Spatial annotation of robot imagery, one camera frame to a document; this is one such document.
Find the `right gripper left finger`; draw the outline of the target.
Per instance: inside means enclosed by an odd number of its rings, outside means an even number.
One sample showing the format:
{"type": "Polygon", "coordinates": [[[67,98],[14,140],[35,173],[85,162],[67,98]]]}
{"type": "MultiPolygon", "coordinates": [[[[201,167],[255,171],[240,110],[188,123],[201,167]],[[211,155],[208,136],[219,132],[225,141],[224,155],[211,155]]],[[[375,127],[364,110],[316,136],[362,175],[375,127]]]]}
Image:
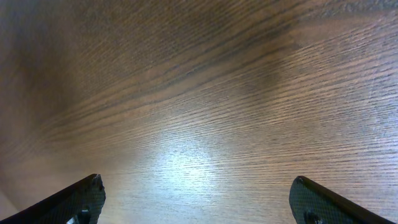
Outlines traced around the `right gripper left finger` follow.
{"type": "Polygon", "coordinates": [[[12,215],[1,224],[97,224],[106,200],[99,174],[91,174],[67,188],[12,215]]]}

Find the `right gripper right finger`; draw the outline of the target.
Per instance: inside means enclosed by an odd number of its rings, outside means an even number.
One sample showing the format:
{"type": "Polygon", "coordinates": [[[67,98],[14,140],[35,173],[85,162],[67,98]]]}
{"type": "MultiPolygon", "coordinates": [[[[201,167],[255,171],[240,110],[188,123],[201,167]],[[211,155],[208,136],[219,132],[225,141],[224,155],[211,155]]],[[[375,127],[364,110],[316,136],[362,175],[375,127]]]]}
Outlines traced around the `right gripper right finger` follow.
{"type": "Polygon", "coordinates": [[[289,205],[298,224],[394,224],[305,176],[292,182],[289,205]]]}

